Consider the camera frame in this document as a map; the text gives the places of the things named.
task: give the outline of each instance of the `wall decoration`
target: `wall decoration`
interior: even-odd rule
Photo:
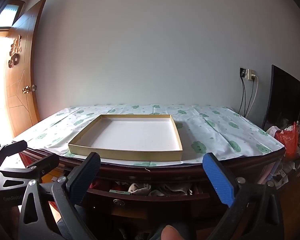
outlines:
[[[19,60],[20,60],[19,53],[22,50],[22,47],[20,46],[20,39],[21,39],[21,36],[18,35],[18,37],[15,38],[13,43],[11,44],[11,50],[9,52],[11,59],[8,61],[9,68],[12,68],[14,65],[18,65],[18,63],[19,63]]]

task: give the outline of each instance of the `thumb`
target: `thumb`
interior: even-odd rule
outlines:
[[[174,227],[167,225],[161,232],[161,240],[184,240]]]

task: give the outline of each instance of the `plastic bag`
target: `plastic bag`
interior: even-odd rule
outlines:
[[[286,147],[286,157],[293,158],[297,151],[298,145],[298,126],[296,122],[293,124],[291,131],[277,131],[274,138],[281,142]]]

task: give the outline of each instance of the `door handle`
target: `door handle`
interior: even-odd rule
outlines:
[[[22,93],[23,94],[29,94],[30,92],[36,91],[37,90],[37,86],[36,85],[32,85],[31,87],[26,86],[25,88],[22,89]]]

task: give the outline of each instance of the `window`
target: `window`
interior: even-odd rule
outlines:
[[[0,14],[0,29],[11,27],[19,18],[24,9],[25,2],[20,0],[10,0],[9,4]]]

